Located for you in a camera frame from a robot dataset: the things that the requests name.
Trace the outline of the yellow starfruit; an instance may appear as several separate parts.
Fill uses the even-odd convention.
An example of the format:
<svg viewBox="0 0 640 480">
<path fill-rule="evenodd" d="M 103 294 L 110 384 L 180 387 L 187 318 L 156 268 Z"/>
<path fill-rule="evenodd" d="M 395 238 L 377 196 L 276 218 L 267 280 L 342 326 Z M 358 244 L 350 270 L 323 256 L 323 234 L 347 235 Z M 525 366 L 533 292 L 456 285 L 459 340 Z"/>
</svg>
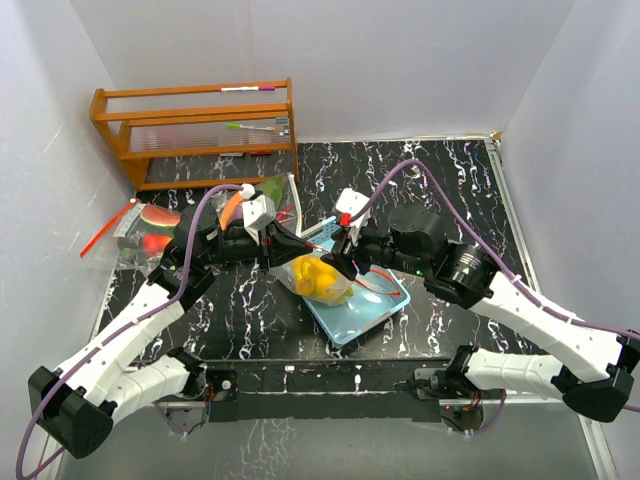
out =
<svg viewBox="0 0 640 480">
<path fill-rule="evenodd" d="M 318 296 L 326 289 L 333 288 L 337 272 L 319 257 L 305 255 L 293 262 L 294 291 L 301 296 L 318 301 Z"/>
</svg>

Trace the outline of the clear bag orange zipper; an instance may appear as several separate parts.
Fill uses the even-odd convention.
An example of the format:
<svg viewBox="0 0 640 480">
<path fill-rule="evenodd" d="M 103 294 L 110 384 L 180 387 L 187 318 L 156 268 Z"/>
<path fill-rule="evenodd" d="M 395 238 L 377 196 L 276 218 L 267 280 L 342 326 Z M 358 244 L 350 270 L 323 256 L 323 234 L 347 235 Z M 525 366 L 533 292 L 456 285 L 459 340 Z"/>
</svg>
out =
<svg viewBox="0 0 640 480">
<path fill-rule="evenodd" d="M 148 256 L 142 247 L 142 238 L 146 234 L 160 234 L 173 240 L 177 226 L 159 228 L 144 222 L 140 212 L 148 204 L 131 199 L 81 250 L 80 258 L 92 269 L 137 270 L 148 275 L 159 265 L 164 252 Z"/>
<path fill-rule="evenodd" d="M 327 253 L 327 250 L 316 247 L 310 254 L 272 268 L 270 273 L 292 293 L 330 307 L 341 305 L 360 292 L 381 297 L 401 296 L 397 281 L 386 270 L 373 268 L 349 280 L 322 261 L 321 253 Z"/>
</svg>

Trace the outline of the watermelon slice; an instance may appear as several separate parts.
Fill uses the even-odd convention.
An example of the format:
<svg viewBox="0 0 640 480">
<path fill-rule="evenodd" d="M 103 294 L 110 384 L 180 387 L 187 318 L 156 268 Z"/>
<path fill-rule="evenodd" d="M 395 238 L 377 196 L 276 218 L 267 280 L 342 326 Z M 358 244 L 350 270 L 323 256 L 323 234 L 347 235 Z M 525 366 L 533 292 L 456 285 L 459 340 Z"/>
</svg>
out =
<svg viewBox="0 0 640 480">
<path fill-rule="evenodd" d="M 181 215 L 179 213 L 148 204 L 141 210 L 140 218 L 147 224 L 159 228 L 173 228 L 179 224 Z"/>
</svg>

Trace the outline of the yellow banana bunch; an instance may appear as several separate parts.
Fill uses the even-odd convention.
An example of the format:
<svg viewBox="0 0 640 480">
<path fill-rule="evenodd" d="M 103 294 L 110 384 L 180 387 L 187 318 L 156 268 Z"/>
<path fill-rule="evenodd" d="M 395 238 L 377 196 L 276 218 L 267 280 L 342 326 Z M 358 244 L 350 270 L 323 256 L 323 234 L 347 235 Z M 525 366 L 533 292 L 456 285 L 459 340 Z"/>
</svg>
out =
<svg viewBox="0 0 640 480">
<path fill-rule="evenodd" d="M 324 305 L 334 307 L 341 305 L 349 300 L 354 295 L 354 289 L 352 286 L 339 289 L 326 289 L 318 296 L 318 301 Z"/>
</svg>

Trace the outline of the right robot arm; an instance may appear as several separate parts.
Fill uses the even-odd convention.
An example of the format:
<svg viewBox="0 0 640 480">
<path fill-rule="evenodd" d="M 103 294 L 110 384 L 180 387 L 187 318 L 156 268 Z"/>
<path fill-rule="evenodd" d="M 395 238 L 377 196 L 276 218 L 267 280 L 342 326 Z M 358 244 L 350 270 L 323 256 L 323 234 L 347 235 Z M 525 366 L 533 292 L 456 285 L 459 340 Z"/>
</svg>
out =
<svg viewBox="0 0 640 480">
<path fill-rule="evenodd" d="M 439 215 L 418 204 L 395 208 L 387 232 L 353 206 L 336 210 L 326 263 L 352 279 L 372 266 L 412 274 L 437 298 L 507 326 L 542 349 L 540 355 L 499 354 L 460 346 L 447 367 L 414 387 L 430 395 L 466 397 L 514 390 L 562 401 L 574 412 L 610 423 L 629 400 L 639 343 L 557 319 L 540 296 L 500 271 L 479 248 L 447 238 Z"/>
</svg>

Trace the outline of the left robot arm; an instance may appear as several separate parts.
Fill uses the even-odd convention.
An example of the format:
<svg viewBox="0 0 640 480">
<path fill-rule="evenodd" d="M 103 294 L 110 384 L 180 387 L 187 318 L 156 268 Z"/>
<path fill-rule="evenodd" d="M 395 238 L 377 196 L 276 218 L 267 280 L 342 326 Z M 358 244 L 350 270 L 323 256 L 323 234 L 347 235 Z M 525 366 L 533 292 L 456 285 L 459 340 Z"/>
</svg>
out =
<svg viewBox="0 0 640 480">
<path fill-rule="evenodd" d="M 308 242 L 271 215 L 259 221 L 256 234 L 250 235 L 240 224 L 221 228 L 211 205 L 186 208 L 160 264 L 129 305 L 72 358 L 54 370 L 40 367 L 30 376 L 36 423 L 82 459 L 138 409 L 167 396 L 201 398 L 208 388 L 206 368 L 181 347 L 136 371 L 129 366 L 211 287 L 214 267 L 257 260 L 268 270 L 311 252 Z"/>
</svg>

